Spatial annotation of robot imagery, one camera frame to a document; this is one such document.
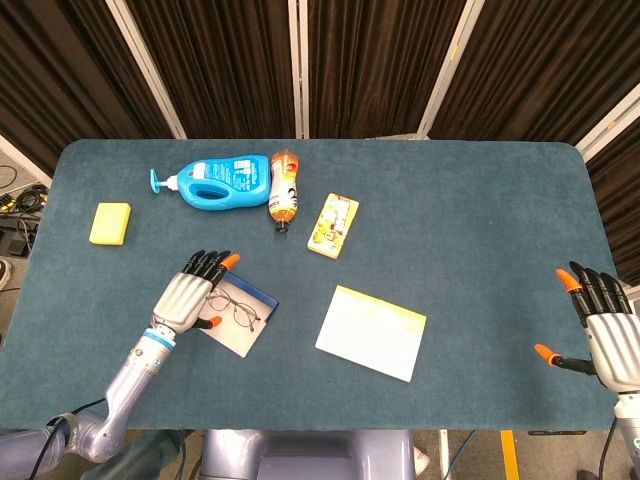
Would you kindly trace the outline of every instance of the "orange bottle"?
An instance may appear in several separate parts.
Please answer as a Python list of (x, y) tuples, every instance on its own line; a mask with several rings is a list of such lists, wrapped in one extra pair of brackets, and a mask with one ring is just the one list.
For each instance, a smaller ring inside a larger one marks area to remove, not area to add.
[(269, 213), (276, 222), (278, 232), (286, 232), (298, 210), (296, 174), (298, 157), (289, 150), (277, 152), (271, 157), (271, 194)]

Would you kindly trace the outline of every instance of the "blue ring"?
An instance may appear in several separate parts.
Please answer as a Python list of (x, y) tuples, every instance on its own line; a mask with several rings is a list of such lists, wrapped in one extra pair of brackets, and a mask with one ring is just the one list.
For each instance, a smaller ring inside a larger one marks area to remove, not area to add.
[(151, 340), (155, 340), (156, 342), (161, 343), (162, 345), (167, 347), (170, 352), (173, 351), (173, 347), (175, 346), (175, 345), (171, 345), (167, 340), (165, 340), (164, 338), (162, 338), (162, 337), (160, 337), (160, 336), (158, 336), (158, 335), (156, 335), (155, 333), (152, 333), (152, 332), (146, 331), (146, 332), (144, 332), (142, 334), (142, 336), (143, 337), (149, 337)]

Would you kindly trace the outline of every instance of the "yellow sponge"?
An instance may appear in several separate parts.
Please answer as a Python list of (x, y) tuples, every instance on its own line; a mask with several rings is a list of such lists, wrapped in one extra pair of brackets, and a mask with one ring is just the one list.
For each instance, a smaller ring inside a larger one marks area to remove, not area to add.
[(95, 245), (122, 245), (130, 214), (128, 203), (99, 203), (89, 241)]

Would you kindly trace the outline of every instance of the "eyeglasses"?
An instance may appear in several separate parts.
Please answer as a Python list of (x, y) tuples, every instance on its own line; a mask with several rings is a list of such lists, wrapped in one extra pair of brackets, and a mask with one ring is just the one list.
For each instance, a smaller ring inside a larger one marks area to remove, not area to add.
[(231, 296), (222, 288), (216, 288), (213, 293), (207, 298), (207, 302), (211, 308), (218, 312), (226, 310), (230, 305), (233, 305), (233, 319), (241, 327), (248, 328), (253, 332), (253, 324), (260, 321), (260, 317), (256, 311), (246, 303), (236, 302)]

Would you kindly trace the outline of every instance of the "yellow paper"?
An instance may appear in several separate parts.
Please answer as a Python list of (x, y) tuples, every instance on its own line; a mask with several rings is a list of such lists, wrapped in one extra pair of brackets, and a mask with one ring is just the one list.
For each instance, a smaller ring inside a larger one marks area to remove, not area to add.
[(316, 348), (411, 381), (427, 317), (341, 285)]

